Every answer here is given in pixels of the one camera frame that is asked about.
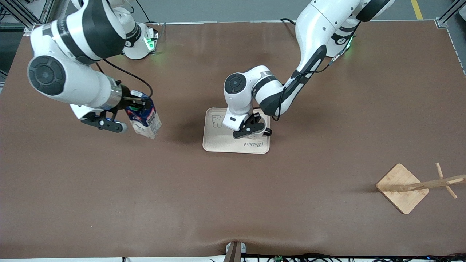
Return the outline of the white smiley face mug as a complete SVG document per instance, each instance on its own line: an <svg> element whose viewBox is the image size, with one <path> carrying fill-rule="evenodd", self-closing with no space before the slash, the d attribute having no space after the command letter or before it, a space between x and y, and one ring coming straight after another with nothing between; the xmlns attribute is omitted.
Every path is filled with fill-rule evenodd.
<svg viewBox="0 0 466 262"><path fill-rule="evenodd" d="M248 134L246 137L248 139L261 139L264 136L271 136L272 135L272 130L270 128L266 128L266 131L259 131L259 124L254 126L256 129L255 132L252 132Z"/></svg>

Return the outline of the blue white milk carton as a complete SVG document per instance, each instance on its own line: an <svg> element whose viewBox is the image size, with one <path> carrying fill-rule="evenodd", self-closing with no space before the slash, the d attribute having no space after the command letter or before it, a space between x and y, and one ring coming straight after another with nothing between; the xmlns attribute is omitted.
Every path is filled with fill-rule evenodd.
<svg viewBox="0 0 466 262"><path fill-rule="evenodd" d="M162 122L153 102L147 103L146 109L143 111L131 111L127 109L125 111L135 133L153 140L155 139Z"/></svg>

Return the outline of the beige rabbit print tray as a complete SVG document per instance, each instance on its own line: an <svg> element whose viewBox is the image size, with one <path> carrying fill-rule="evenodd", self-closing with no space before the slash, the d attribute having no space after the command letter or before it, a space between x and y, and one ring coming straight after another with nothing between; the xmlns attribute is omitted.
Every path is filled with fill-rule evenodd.
<svg viewBox="0 0 466 262"><path fill-rule="evenodd" d="M213 107L205 113L203 149L211 152L265 154L270 149L270 137L234 139L233 130L223 126L226 108Z"/></svg>

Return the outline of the brown table cover sheet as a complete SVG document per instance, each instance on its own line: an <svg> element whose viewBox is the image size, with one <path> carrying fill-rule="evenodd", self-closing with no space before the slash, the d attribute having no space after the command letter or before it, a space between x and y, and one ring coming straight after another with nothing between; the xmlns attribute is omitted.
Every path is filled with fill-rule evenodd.
<svg viewBox="0 0 466 262"><path fill-rule="evenodd" d="M211 153L205 113L226 77L300 54L283 23L168 25L159 52L115 63L154 88L156 139L98 130L35 91L23 37L0 94L0 259L201 257L232 241L264 255L466 253L466 185L408 215L376 183L401 163L419 180L466 174L466 77L432 21L362 24L271 125L263 155Z"/></svg>

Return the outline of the wooden mug stand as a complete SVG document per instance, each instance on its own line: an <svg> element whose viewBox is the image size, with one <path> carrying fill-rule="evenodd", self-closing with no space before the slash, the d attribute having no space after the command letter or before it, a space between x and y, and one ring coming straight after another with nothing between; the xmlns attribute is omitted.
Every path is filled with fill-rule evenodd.
<svg viewBox="0 0 466 262"><path fill-rule="evenodd" d="M436 163L438 179L421 182L401 163L395 164L379 181L376 189L402 214L408 215L429 194L430 189L445 188L456 199L452 185L466 184L466 174L444 177Z"/></svg>

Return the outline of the metal table clamp bracket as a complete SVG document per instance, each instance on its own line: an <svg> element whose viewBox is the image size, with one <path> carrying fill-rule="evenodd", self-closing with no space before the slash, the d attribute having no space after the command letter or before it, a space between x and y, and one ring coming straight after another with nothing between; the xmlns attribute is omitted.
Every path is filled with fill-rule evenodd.
<svg viewBox="0 0 466 262"><path fill-rule="evenodd" d="M226 245L226 255L223 262L247 262L243 257L246 254L246 244L243 242L230 242Z"/></svg>

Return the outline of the aluminium frame profile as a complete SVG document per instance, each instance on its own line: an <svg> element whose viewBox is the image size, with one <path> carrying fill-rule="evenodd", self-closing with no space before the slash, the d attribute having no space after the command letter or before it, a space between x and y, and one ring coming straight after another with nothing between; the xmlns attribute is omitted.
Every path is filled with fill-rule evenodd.
<svg viewBox="0 0 466 262"><path fill-rule="evenodd" d="M447 28L447 22L453 18L456 14L466 21L466 0L452 0L452 4L447 8L447 10L435 19L435 24L437 28Z"/></svg>
<svg viewBox="0 0 466 262"><path fill-rule="evenodd" d="M31 32L50 22L60 0L0 0L0 32Z"/></svg>

